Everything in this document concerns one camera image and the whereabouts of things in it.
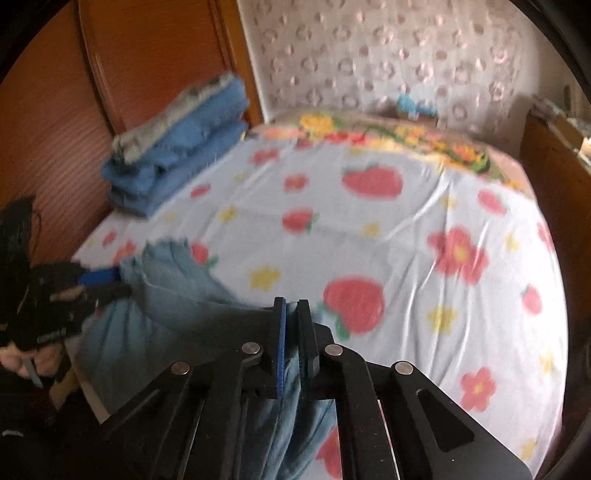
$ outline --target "wooden bed frame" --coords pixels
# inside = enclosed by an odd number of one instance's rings
[[[224,70],[261,123],[236,0],[74,0],[50,18],[0,83],[0,207],[37,195],[34,262],[70,258],[111,211],[100,167],[113,136]]]

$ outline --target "folded blue blanket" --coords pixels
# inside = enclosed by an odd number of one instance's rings
[[[121,262],[121,276],[132,297],[96,319],[76,359],[110,412],[175,361],[198,365],[245,339],[266,343],[271,312],[234,298],[193,261],[187,242],[148,244]],[[336,424],[333,401],[302,397],[295,343],[288,337],[283,397],[249,401],[241,478],[300,478]]]
[[[191,178],[220,159],[239,142],[248,125],[242,121],[220,128],[209,140],[175,168],[159,172],[156,180],[142,195],[132,195],[113,185],[108,200],[118,208],[142,217],[149,217]]]
[[[241,79],[234,78],[223,90],[172,125],[136,162],[125,163],[123,158],[113,154],[103,166],[102,176],[127,194],[148,195],[160,174],[194,156],[215,131],[237,121],[248,105],[244,84]]]

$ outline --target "wallpaper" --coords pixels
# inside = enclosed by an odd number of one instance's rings
[[[529,95],[560,101],[568,72],[509,0],[242,0],[241,14],[268,119],[307,105],[390,115],[407,93],[514,152]]]

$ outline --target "bedsheet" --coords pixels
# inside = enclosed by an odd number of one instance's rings
[[[331,121],[317,117],[309,125]],[[195,261],[237,298],[309,299],[337,342],[368,361],[415,364],[535,474],[560,424],[568,343],[535,201],[380,132],[274,128],[150,220],[114,212],[76,258],[104,267],[148,241],[188,238]],[[339,476],[335,431],[306,478]]]

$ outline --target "bed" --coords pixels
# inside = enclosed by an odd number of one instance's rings
[[[412,362],[540,469],[561,425],[566,307],[544,218],[506,155],[417,124],[295,111],[255,128],[151,219],[111,213],[75,259],[106,267],[164,238],[187,238],[239,299],[309,299],[337,342],[379,364]],[[67,344],[75,366],[79,342]],[[306,478],[340,478],[336,433]]]

